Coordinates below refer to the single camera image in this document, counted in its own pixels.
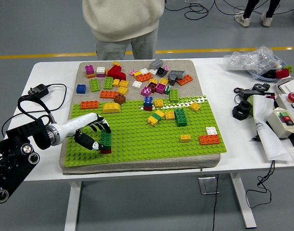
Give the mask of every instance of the yellow lego brick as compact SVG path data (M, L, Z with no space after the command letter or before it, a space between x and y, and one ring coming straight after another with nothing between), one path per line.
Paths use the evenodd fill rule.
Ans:
M133 74L133 76L136 78L137 76L142 75L141 71L137 71Z
M154 118L153 116L149 117L147 120L148 124L155 126L158 123L158 120L156 118Z
M154 100L154 106L155 107L164 107L164 102L163 102L163 100L160 100L160 99L158 99L158 100Z
M158 116L160 116L162 119L165 118L165 113L161 112L160 110L157 110L155 113L157 113Z
M120 104L118 103L104 104L102 113L117 113L117 112L121 112Z
M114 61L114 62L113 62L113 66L114 66L114 65L121 66L121 64L120 64L119 62L117 62L117 61Z
M180 135L180 142L181 143L191 142L191 136L190 135Z
M199 110L200 107L201 107L201 105L198 104L198 103L195 103L195 102L193 102L193 103L190 105L190 109L193 110L193 111L195 111L195 112L197 112L197 111Z
M127 88L120 87L117 92L120 93L120 94L122 94L122 95L125 95L127 93L127 91L128 91Z
M117 79L117 78L115 78L114 81L113 81L113 86L114 86L115 88L117 88L117 87L119 87L119 83L120 83L120 80Z
M121 80L120 81L120 83L119 83L119 86L121 86L121 87L128 87L128 81L126 81L126 80Z
M164 85L167 85L167 83L168 83L168 79L166 79L166 78L161 78L160 83L162 83L162 84L164 84Z
M155 84L157 84L157 79L151 78L151 79L149 79L149 83L155 83Z
M166 120L174 120L175 119L175 113L174 111L165 112Z

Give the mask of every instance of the white robotic hand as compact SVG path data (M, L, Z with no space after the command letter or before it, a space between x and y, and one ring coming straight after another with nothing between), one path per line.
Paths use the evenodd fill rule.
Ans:
M46 130L51 139L52 146L61 144L67 137L74 136L74 139L78 144L89 150L108 149L106 146L98 144L93 138L80 131L86 126L90 126L94 131L97 131L97 126L100 130L105 129L108 133L112 132L104 117L96 113L81 115L61 125L48 125Z

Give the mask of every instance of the sneaker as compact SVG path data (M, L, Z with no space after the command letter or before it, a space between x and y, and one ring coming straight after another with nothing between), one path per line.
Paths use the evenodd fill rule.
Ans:
M262 26L269 27L271 25L272 18L267 18L266 15L267 15L267 12L264 12L264 13L262 13L260 18L262 21Z
M241 24L243 27L249 27L249 23L251 22L251 19L250 18L246 18L244 19L243 18L243 13L244 11L240 11L239 14L236 14L234 16L234 19L239 23Z

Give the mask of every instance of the robotic hand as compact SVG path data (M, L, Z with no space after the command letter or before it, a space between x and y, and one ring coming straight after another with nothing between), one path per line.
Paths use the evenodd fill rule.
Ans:
M90 126L94 131L97 131L96 127L98 127L111 133L104 117L89 113L61 125L54 121L50 112L48 117L49 123L52 124L44 125L41 117L34 118L33 122L7 131L8 138L0 141L0 204L9 199L40 160L39 154L34 151L28 137L32 136L36 145L42 150L51 145L59 145L70 136L74 136L74 140L87 149L108 149L80 131Z

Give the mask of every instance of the gray floor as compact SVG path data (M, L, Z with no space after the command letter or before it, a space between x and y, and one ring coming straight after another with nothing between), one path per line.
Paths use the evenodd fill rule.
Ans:
M223 12L233 13L233 8L224 1L216 2ZM247 3L246 0L227 2L235 6ZM200 3L208 9L212 5L209 0ZM186 5L183 0L168 0L166 6L178 9ZM268 3L258 11L264 12L267 7ZM276 12L292 9L294 0L283 0ZM93 37L81 11L79 0L0 0L0 56L94 52ZM242 28L233 16L220 13L215 6L199 21L187 20L185 12L164 12L158 50L294 46L294 11L275 15L270 28L261 26L257 13L252 14L250 27ZM294 68L294 50L275 53ZM156 58L225 54L231 52L157 54ZM34 64L95 59L92 56L0 59L0 128L13 115ZM245 188L254 188L257 176L263 174L243 173ZM253 209L256 230L294 231L294 170L276 170L266 186L272 191L272 202ZM69 190L67 183L24 182L7 203L0 205L0 231L63 230ZM219 190L215 230L245 230L227 174L219 176ZM265 195L249 195L252 204L267 199ZM83 185L77 230L209 231L213 205L213 195L200 194L197 176L87 182Z

